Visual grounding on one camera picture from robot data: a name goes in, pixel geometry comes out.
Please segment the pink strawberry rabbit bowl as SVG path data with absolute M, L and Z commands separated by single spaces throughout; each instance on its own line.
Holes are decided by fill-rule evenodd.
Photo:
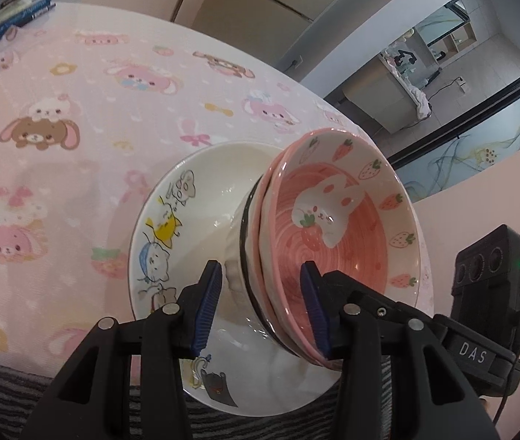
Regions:
M 351 132 L 323 128 L 287 149 L 265 196 L 264 272 L 281 325 L 313 357 L 318 350 L 300 269 L 338 270 L 386 297 L 415 305 L 423 277 L 417 222 L 383 155 Z

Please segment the striped grey clothing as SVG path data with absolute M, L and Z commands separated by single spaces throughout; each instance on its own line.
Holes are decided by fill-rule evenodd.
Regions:
M 159 355 L 150 390 L 130 384 L 122 346 L 79 348 L 56 377 L 0 366 L 0 434 L 7 439 L 331 439 L 337 381 L 317 400 L 275 417 L 245 417 L 182 392 L 179 362 Z

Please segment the white ribbed bowl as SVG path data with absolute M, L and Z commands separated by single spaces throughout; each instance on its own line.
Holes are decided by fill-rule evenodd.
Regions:
M 266 193 L 266 177 L 261 176 L 239 203 L 231 220 L 225 248 L 228 289 L 235 305 L 248 313 L 256 325 L 274 339 L 284 339 L 268 298 L 258 251 L 258 195 Z

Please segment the white cartoon cat plate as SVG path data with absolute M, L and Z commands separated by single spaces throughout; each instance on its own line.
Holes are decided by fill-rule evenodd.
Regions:
M 230 414 L 262 417 L 296 410 L 323 395 L 340 375 L 286 351 L 235 305 L 228 289 L 225 248 L 231 220 L 246 193 L 287 148 L 232 142 L 187 157 L 155 187 L 132 237 L 129 286 L 139 319 L 175 304 L 208 261 L 220 263 L 222 288 L 206 347 L 179 364 L 185 393 Z M 430 263 L 415 220 L 424 269 L 420 294 L 430 283 Z

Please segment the beige bathroom vanity cabinet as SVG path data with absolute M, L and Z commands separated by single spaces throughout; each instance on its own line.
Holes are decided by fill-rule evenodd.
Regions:
M 387 48 L 339 84 L 329 99 L 355 122 L 394 134 L 432 114 L 431 103 L 420 88 L 424 70 L 413 50 Z

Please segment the pink cartoon tablecloth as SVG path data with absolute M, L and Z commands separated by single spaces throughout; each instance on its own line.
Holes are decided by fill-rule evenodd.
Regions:
M 132 319 L 132 232 L 177 162 L 326 126 L 356 130 L 261 60 L 139 13 L 60 3 L 2 40 L 0 365 L 51 377 L 100 318 Z

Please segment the bathroom mirror cabinet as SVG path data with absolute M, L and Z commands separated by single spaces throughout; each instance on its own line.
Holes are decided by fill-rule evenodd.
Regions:
M 451 0 L 415 26 L 438 64 L 443 64 L 476 42 L 470 15 L 462 0 Z

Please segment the beige three-door refrigerator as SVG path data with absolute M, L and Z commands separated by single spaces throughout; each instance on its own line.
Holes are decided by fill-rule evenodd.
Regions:
M 275 64 L 336 0 L 177 0 L 172 22 Z

